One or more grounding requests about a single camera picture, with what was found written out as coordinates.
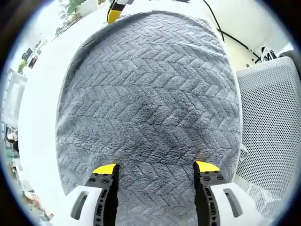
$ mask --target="gray towel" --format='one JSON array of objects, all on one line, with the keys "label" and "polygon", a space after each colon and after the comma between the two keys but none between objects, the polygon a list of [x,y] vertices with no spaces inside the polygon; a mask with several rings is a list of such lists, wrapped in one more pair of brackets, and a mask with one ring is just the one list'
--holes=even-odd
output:
[{"label": "gray towel", "polygon": [[57,159],[66,194],[119,163],[117,225],[196,225],[194,160],[231,180],[241,121],[235,74],[201,19],[153,11],[92,35],[66,75]]}]

